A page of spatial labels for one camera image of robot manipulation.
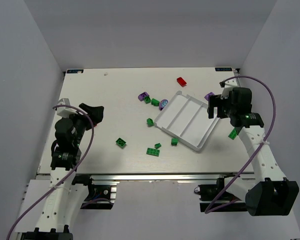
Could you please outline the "green lego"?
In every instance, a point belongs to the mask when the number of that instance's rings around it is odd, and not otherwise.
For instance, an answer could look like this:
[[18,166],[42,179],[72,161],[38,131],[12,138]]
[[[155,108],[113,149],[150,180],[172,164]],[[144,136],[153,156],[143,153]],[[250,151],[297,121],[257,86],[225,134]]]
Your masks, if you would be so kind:
[[234,140],[237,137],[237,131],[236,131],[235,128],[230,132],[230,134],[228,135],[228,137],[230,139],[232,139],[232,140]]
[[144,98],[144,102],[145,102],[146,104],[149,104],[149,103],[151,102],[151,98],[150,98],[149,96],[146,96],[146,97]]
[[179,140],[177,138],[172,138],[171,139],[171,145],[176,146],[178,144]]
[[149,127],[152,127],[152,126],[155,125],[155,124],[154,124],[154,121],[153,121],[151,118],[148,118],[148,119],[146,120],[146,123],[147,123],[147,125],[148,125]]

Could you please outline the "green 2x2 lego brick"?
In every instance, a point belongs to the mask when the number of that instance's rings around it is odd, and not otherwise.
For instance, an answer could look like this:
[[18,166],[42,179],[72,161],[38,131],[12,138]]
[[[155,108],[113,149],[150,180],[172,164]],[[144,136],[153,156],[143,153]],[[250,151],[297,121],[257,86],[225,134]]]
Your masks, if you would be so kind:
[[119,146],[121,149],[123,149],[123,148],[126,146],[126,144],[127,144],[127,142],[124,141],[124,140],[123,140],[122,138],[120,138],[120,137],[115,141],[115,143],[116,143],[116,145]]

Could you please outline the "small green lego brick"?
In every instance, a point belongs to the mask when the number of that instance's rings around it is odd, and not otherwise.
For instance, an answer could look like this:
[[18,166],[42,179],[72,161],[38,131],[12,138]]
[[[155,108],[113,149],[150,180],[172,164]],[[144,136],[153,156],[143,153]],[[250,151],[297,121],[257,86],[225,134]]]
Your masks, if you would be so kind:
[[161,146],[162,146],[162,145],[161,145],[160,143],[156,143],[156,144],[154,145],[155,149],[159,149]]

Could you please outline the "green 2x4 lego plate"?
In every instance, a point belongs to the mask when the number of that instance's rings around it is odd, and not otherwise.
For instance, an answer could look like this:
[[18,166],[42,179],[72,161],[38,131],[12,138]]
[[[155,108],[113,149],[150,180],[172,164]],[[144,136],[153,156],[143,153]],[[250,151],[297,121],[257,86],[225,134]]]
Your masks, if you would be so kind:
[[160,155],[160,150],[156,148],[150,148],[148,147],[146,150],[146,154],[150,156],[158,157]]

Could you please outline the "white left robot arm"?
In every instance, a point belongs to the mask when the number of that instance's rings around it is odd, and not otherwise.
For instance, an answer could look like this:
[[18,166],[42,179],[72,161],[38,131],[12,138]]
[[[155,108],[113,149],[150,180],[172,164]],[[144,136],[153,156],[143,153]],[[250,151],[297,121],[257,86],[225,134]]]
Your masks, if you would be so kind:
[[25,240],[71,240],[71,228],[82,203],[94,196],[92,179],[77,176],[77,169],[86,157],[80,144],[86,131],[93,131],[104,117],[103,106],[81,103],[71,107],[65,101],[58,103],[55,140],[51,145],[49,189],[37,202],[44,202],[33,231],[24,234]]

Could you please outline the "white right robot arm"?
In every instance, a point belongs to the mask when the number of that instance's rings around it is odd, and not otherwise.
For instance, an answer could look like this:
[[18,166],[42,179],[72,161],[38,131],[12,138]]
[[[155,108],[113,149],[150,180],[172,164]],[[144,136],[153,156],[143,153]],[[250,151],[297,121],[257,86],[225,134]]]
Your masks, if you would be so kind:
[[234,87],[225,95],[212,95],[208,100],[208,117],[229,118],[249,159],[244,165],[252,165],[255,185],[240,178],[243,168],[233,177],[224,179],[221,189],[205,209],[214,212],[222,206],[214,203],[228,192],[245,203],[251,216],[287,216],[299,193],[296,181],[290,181],[280,169],[267,141],[264,122],[258,113],[252,112],[252,91]]

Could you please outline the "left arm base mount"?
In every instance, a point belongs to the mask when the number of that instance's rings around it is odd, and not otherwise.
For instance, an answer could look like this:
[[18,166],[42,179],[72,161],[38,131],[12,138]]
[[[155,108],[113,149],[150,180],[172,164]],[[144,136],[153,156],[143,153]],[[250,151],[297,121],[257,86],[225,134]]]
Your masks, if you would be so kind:
[[84,199],[81,209],[84,210],[111,210],[111,185],[94,183],[91,175],[76,175],[72,185],[83,185],[87,187],[88,193]]

